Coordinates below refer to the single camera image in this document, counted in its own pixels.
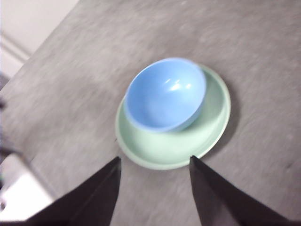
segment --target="plate rim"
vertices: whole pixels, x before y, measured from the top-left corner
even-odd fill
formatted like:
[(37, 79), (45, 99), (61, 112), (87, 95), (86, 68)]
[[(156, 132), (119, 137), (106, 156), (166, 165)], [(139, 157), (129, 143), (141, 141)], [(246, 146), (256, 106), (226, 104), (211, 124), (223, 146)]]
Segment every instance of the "plate rim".
[[(210, 73), (211, 76), (213, 76), (213, 78), (215, 80), (217, 80), (217, 82), (219, 83), (219, 85), (222, 89), (222, 93), (225, 96), (225, 102), (226, 102), (226, 107), (227, 107), (226, 120), (224, 121), (223, 127), (222, 127), (219, 135), (216, 137), (215, 141), (212, 142), (212, 144), (204, 152), (197, 155), (198, 158), (201, 158), (205, 154), (207, 154), (216, 145), (216, 143), (219, 141), (219, 139), (221, 138), (221, 136), (223, 135), (223, 133), (225, 131), (225, 129), (228, 125), (230, 113), (231, 113), (231, 98), (230, 98), (230, 93), (229, 93), (228, 87), (227, 87), (226, 83), (224, 82), (224, 80), (220, 77), (220, 75), (217, 72), (215, 72), (214, 70), (212, 70), (211, 68), (209, 68), (203, 64), (198, 64), (198, 65), (201, 69), (204, 69), (205, 71)], [(145, 168), (148, 168), (151, 170), (172, 170), (172, 169), (180, 168), (180, 167), (183, 167), (183, 166), (186, 166), (189, 164), (189, 159), (185, 160), (185, 161), (177, 162), (177, 163), (171, 163), (171, 164), (153, 163), (153, 162), (146, 161), (146, 160), (142, 159), (141, 157), (133, 154), (133, 152), (125, 144), (125, 142), (122, 138), (120, 129), (119, 129), (119, 116), (120, 116), (120, 111), (121, 111), (123, 102), (124, 102), (124, 97), (122, 98), (122, 100), (118, 106), (116, 117), (115, 117), (115, 134), (116, 134), (117, 142), (118, 142), (121, 150), (130, 160), (132, 160), (134, 163), (136, 163), (142, 167), (145, 167)]]

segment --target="table surface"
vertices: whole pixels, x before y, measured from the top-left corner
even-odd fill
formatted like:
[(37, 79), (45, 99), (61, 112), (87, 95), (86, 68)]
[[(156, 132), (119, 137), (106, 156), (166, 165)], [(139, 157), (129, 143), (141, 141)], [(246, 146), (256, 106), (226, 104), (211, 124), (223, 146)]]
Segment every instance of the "table surface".
[(82, 0), (0, 92), (2, 132), (57, 196), (119, 155), (112, 226), (199, 225), (188, 167), (142, 168), (114, 132), (133, 77), (186, 57), (216, 70), (232, 101), (224, 135), (202, 160), (301, 219), (300, 22), (299, 0)]

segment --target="bowl rim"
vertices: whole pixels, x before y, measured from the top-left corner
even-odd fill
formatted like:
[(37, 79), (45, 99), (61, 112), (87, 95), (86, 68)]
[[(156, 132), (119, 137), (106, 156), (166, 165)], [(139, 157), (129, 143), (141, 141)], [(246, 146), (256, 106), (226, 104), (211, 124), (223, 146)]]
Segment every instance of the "bowl rim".
[[(129, 110), (129, 107), (128, 107), (128, 94), (129, 94), (129, 91), (133, 85), (133, 83), (136, 81), (136, 79), (144, 72), (146, 71), (147, 69), (149, 69), (150, 67), (153, 67), (154, 65), (157, 65), (157, 64), (160, 64), (162, 62), (174, 62), (174, 61), (181, 61), (181, 62), (184, 62), (186, 63), (187, 65), (189, 65), (191, 68), (195, 68), (196, 72), (200, 75), (200, 77), (204, 80), (204, 90), (202, 92), (202, 94), (200, 95), (200, 99), (199, 99), (199, 103), (198, 105), (196, 106), (196, 108), (191, 112), (191, 114), (186, 117), (186, 119), (174, 124), (174, 125), (171, 125), (171, 126), (163, 126), (163, 127), (152, 127), (152, 126), (147, 126), (145, 124), (142, 124), (140, 123), (139, 121), (137, 121), (135, 119), (135, 117), (131, 114), (130, 110)], [(140, 129), (144, 129), (144, 130), (147, 130), (147, 131), (151, 131), (151, 132), (168, 132), (168, 131), (172, 131), (172, 130), (175, 130), (177, 129), (178, 127), (180, 127), (181, 125), (185, 124), (191, 117), (194, 116), (194, 114), (196, 114), (199, 109), (202, 107), (202, 103), (205, 99), (205, 95), (206, 95), (206, 90), (207, 90), (207, 81), (206, 81), (206, 76), (205, 76), (205, 73), (204, 71), (202, 70), (202, 68), (194, 63), (193, 61), (191, 60), (188, 60), (186, 58), (181, 58), (181, 57), (170, 57), (170, 58), (165, 58), (165, 59), (161, 59), (161, 60), (158, 60), (150, 65), (148, 65), (147, 67), (145, 67), (144, 69), (142, 69), (135, 77), (134, 79), (131, 81), (130, 85), (128, 86), (127, 88), (127, 91), (126, 91), (126, 94), (125, 94), (125, 98), (124, 98), (124, 109), (125, 109), (125, 114), (127, 116), (127, 118), (129, 119), (129, 121), (137, 128), (140, 128)]]

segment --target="plate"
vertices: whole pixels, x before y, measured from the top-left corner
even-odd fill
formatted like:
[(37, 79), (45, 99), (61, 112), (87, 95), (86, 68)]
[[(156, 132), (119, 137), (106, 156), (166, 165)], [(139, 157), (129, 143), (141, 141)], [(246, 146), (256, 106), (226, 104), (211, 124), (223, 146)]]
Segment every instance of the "plate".
[(134, 127), (126, 118), (121, 101), (115, 121), (117, 141), (125, 155), (140, 166), (170, 170), (189, 164), (190, 156), (205, 155), (220, 139), (230, 117), (231, 101), (221, 77), (210, 68), (205, 72), (207, 92), (199, 117), (179, 132), (151, 133)]

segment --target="bowl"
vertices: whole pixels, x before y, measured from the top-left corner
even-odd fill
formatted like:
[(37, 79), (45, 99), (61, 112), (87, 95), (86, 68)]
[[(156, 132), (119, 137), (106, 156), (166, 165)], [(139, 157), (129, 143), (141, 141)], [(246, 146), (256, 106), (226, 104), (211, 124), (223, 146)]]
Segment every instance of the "bowl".
[(151, 132), (180, 131), (199, 116), (206, 93), (204, 72), (183, 58), (157, 61), (137, 74), (124, 102), (127, 119)]

